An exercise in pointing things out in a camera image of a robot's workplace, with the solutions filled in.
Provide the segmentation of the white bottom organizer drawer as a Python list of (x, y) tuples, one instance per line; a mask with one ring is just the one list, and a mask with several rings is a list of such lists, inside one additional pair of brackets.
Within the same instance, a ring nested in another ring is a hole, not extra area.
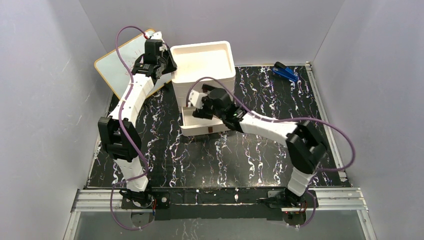
[(186, 137), (207, 135), (229, 131), (230, 129), (217, 117), (212, 119), (197, 118), (193, 116), (194, 107), (181, 107), (182, 124), (181, 132)]

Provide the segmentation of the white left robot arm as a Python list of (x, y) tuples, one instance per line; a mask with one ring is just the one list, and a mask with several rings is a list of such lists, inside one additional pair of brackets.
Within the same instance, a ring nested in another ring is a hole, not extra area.
[(103, 149), (119, 167), (127, 193), (144, 195), (148, 187), (149, 163), (142, 154), (142, 140), (136, 121), (151, 91), (162, 75), (177, 70), (167, 44), (161, 38), (150, 38), (144, 43), (144, 53), (133, 67), (123, 65), (130, 77), (117, 106), (97, 123)]

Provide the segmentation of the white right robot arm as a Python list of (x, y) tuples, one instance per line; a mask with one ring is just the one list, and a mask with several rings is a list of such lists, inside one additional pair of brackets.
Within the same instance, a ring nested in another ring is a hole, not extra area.
[(300, 201), (328, 150), (327, 142), (312, 121), (279, 121), (236, 105), (224, 88), (205, 84), (203, 90), (190, 90), (188, 93), (187, 104), (195, 107), (193, 117), (217, 118), (229, 130), (254, 134), (284, 145), (293, 166), (285, 197)]

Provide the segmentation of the white plastic drawer organizer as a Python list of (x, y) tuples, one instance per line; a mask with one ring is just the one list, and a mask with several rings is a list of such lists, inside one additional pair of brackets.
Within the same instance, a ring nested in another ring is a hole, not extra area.
[(212, 77), (234, 91), (236, 68), (228, 41), (175, 45), (170, 48), (177, 70), (171, 82), (178, 108), (186, 106), (190, 87), (200, 78)]

